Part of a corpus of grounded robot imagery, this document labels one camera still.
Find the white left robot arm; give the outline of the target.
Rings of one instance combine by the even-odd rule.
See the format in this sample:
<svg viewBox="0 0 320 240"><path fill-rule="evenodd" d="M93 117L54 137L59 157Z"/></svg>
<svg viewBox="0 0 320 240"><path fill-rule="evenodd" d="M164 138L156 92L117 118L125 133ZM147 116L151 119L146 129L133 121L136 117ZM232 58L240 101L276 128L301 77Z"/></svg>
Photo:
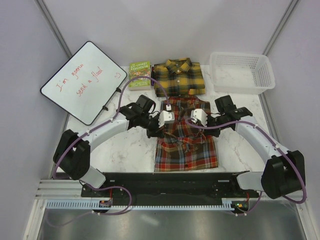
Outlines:
<svg viewBox="0 0 320 240"><path fill-rule="evenodd" d="M91 153L105 141L131 128L146 129L147 136L161 137L163 126L174 120L169 101L165 109L152 116L150 109L156 103L145 95L136 102L119 107L116 116L97 123L92 129L74 132L66 130L58 143L53 156L56 168L61 168L72 180L79 180L92 187L99 197L106 196L110 185L98 169L91 166Z"/></svg>

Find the red brown plaid shirt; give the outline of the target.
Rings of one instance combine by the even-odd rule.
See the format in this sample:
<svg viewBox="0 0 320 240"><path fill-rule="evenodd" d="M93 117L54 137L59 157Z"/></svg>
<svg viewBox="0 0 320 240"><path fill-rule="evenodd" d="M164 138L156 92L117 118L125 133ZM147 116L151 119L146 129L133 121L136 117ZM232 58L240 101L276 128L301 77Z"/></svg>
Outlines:
<svg viewBox="0 0 320 240"><path fill-rule="evenodd" d="M175 120L164 126L163 137L157 139L154 171L194 171L218 167L214 137L186 123L195 109L209 114L210 103L196 96L170 97L169 103Z"/></svg>

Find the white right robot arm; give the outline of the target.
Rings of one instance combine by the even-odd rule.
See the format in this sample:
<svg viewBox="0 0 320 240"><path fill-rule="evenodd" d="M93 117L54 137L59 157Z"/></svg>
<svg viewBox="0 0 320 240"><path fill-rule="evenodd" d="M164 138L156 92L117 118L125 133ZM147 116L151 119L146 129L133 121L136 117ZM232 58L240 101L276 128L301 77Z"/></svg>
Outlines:
<svg viewBox="0 0 320 240"><path fill-rule="evenodd" d="M307 198L305 159L298 150L289 150L266 133L246 107L236 107L230 95L215 100L218 116L201 111L199 120L205 132L218 137L222 130L231 128L242 136L264 161L262 172L244 172L229 184L229 191L235 197L247 190L266 193L271 199L287 198L289 194L302 191Z"/></svg>

